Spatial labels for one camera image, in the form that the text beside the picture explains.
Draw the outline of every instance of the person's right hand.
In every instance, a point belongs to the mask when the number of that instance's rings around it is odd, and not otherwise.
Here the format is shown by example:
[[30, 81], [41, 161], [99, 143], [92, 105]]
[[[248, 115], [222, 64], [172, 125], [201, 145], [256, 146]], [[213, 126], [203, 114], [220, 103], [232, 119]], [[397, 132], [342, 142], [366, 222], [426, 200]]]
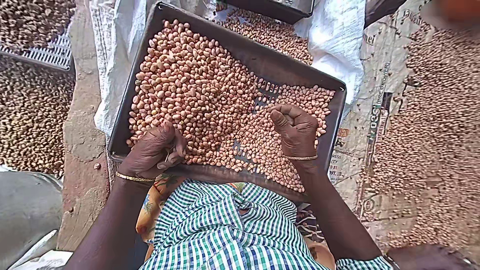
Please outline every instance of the person's right hand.
[[318, 121], [306, 111], [288, 104], [275, 105], [267, 110], [282, 140], [285, 156], [305, 158], [316, 155], [314, 141]]

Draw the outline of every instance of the person's left hand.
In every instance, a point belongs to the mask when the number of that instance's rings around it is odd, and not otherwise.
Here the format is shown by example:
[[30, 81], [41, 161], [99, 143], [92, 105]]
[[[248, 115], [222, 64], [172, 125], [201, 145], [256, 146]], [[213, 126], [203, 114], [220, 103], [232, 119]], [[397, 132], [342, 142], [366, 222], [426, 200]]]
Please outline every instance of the person's left hand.
[[118, 172], [138, 178], [154, 179], [185, 158], [187, 140], [172, 123], [149, 130], [120, 164]]

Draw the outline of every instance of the perforated tray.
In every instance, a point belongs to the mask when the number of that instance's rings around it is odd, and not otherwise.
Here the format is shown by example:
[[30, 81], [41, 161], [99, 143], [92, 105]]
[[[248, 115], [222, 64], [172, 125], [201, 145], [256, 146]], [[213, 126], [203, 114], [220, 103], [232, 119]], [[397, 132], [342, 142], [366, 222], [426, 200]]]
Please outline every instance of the perforated tray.
[[0, 44], [0, 54], [63, 71], [69, 71], [72, 61], [71, 43], [68, 36], [69, 32], [70, 27], [66, 29], [63, 35], [49, 42], [48, 46], [53, 47], [51, 49], [30, 48], [19, 55]]

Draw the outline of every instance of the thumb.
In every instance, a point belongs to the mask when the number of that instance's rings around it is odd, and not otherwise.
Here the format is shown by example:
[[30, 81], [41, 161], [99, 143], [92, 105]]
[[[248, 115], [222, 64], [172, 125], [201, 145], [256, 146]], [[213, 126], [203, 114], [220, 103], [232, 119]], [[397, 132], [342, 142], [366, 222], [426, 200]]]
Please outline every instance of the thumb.
[[272, 110], [270, 113], [270, 119], [272, 119], [272, 122], [275, 125], [275, 131], [280, 135], [286, 134], [287, 129], [292, 127], [285, 116], [277, 110]]
[[170, 121], [165, 121], [162, 132], [159, 135], [155, 135], [157, 142], [160, 145], [165, 145], [170, 143], [175, 137], [175, 129]]

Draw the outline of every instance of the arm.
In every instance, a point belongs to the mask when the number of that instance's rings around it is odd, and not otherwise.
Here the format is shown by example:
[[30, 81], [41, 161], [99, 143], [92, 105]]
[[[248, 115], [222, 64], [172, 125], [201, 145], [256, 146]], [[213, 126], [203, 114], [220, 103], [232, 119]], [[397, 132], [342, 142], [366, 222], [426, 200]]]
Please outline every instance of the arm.
[[[314, 157], [318, 121], [292, 105], [268, 109], [275, 130], [282, 140], [282, 151], [289, 157]], [[336, 260], [371, 260], [381, 252], [367, 230], [350, 211], [330, 183], [318, 160], [290, 160], [307, 191], [317, 222]]]
[[381, 256], [379, 248], [350, 211], [316, 160], [295, 160], [317, 222], [335, 260], [371, 260]]
[[[119, 166], [118, 172], [154, 179], [185, 156], [185, 139], [170, 122], [147, 132]], [[176, 147], [168, 155], [166, 149]], [[135, 241], [135, 225], [145, 196], [154, 182], [115, 178], [107, 205], [82, 240], [64, 270], [126, 269]]]

